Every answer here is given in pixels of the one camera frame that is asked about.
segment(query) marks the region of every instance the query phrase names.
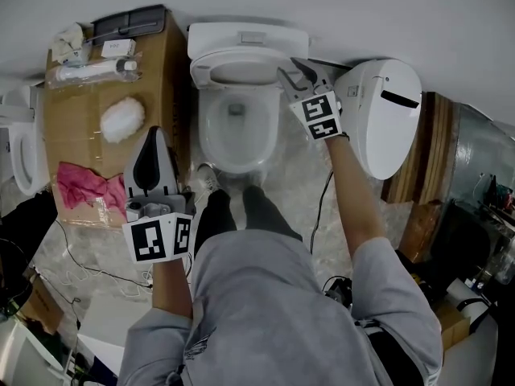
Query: leg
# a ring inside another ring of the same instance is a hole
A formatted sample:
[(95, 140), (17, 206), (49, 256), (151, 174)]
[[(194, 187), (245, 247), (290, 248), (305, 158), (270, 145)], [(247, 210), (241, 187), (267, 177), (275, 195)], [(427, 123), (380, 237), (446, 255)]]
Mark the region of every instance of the leg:
[(200, 216), (199, 228), (196, 232), (195, 256), (200, 246), (209, 237), (236, 230), (236, 224), (229, 209), (230, 202), (229, 195), (221, 189), (214, 191), (209, 196), (208, 206)]
[(250, 186), (243, 192), (243, 205), (247, 215), (247, 228), (267, 230), (303, 241), (284, 220), (279, 209), (275, 207), (265, 192), (257, 186)]

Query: floor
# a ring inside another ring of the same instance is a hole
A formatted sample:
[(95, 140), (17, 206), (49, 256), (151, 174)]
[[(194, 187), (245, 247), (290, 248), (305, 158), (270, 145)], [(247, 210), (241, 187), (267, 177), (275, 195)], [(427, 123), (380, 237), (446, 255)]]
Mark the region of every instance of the floor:
[[(329, 72), (341, 73), (341, 70), (329, 68)], [(192, 119), (192, 175), (190, 185), (197, 193), (197, 211), (193, 231), (196, 231), (200, 213), (204, 209), (208, 196), (203, 193), (195, 169), (204, 161), (198, 141), (196, 116)], [(303, 127), (293, 114), (282, 105), (278, 144), (266, 168), (266, 180), (263, 189), (278, 206), (291, 227), (309, 244), (311, 232), (316, 221), (319, 198), (326, 182), (330, 164), (323, 142), (309, 142)], [(392, 244), (396, 247), (402, 237), (406, 221), (410, 214), (411, 203), (386, 204), (380, 201), (382, 182), (369, 179), (377, 196), (379, 210), (385, 221), (386, 231)], [(233, 197), (231, 209), (237, 226), (245, 226), (245, 213), (241, 203), (241, 194), (231, 188)], [(26, 197), (15, 185), (13, 179), (2, 185), (2, 214), (12, 210)], [(73, 256), (83, 265), (103, 269), (121, 277), (146, 283), (147, 267), (136, 266), (130, 259), (125, 239), (121, 231), (81, 228), (64, 225), (69, 249)], [(316, 278), (322, 284), (333, 275), (352, 276), (352, 264), (346, 249), (347, 245), (338, 216), (334, 185), (331, 182), (325, 195), (319, 230), (314, 244), (313, 264)], [(49, 290), (65, 311), (60, 326), (60, 333), (68, 345), (73, 345), (76, 336), (76, 317), (84, 317), (91, 297), (94, 294), (110, 294), (116, 298), (127, 298), (134, 302), (149, 302), (148, 289), (138, 288), (135, 284), (113, 279), (105, 274), (95, 273), (75, 265), (66, 252), (63, 230), (54, 223), (46, 235), (39, 251), (34, 257), (35, 266), (49, 280), (54, 288)], [(58, 294), (58, 290), (69, 301), (79, 298), (80, 302), (72, 307)]]

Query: gray t-shirt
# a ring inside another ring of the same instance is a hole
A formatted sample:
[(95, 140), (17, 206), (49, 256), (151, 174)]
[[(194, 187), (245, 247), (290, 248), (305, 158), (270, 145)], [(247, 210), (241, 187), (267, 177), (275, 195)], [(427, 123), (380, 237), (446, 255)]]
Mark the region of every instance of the gray t-shirt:
[(433, 384), (440, 325), (390, 242), (361, 245), (353, 267), (351, 314), (323, 295), (299, 241), (258, 230), (214, 236), (193, 266), (193, 321), (150, 310), (129, 331), (118, 384), (391, 384), (355, 324), (370, 319)]

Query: white fluffy pad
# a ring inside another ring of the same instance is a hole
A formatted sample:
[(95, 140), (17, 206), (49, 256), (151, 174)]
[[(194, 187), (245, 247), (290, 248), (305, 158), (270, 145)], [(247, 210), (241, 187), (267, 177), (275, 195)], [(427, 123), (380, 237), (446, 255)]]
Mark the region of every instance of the white fluffy pad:
[(145, 109), (142, 104), (132, 97), (126, 97), (102, 114), (100, 128), (105, 140), (119, 143), (136, 133), (144, 120)]

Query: white toilet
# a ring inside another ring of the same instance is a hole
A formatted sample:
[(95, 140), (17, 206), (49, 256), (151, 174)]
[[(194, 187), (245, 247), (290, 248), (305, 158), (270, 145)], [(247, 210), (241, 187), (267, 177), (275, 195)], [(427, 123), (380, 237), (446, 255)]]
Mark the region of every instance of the white toilet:
[(0, 127), (9, 130), (14, 179), (24, 195), (33, 195), (50, 181), (43, 141), (43, 89), (24, 86), (3, 95)]
[(255, 23), (195, 23), (187, 53), (199, 94), (200, 146), (218, 169), (240, 175), (261, 169), (277, 142), (278, 67), (302, 75), (290, 57), (306, 59), (304, 31)]

